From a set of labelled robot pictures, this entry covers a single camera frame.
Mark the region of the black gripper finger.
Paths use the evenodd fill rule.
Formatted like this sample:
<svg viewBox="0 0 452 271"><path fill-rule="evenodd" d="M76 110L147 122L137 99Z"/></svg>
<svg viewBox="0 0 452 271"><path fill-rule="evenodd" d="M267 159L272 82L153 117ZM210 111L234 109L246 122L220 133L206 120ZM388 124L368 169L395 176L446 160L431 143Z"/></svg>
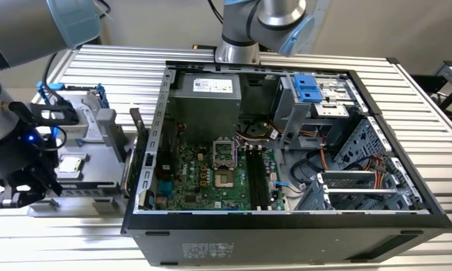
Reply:
<svg viewBox="0 0 452 271"><path fill-rule="evenodd" d="M44 186L43 197L47 198L49 196L60 196L63 192L63 187L57 182L57 175L55 172L55 169L59 166L57 152L40 152L39 159L39 180L41 181Z"/></svg>
<svg viewBox="0 0 452 271"><path fill-rule="evenodd" d="M45 189L33 184L4 185L0 192L0 209L23 208L45 198Z"/></svg>

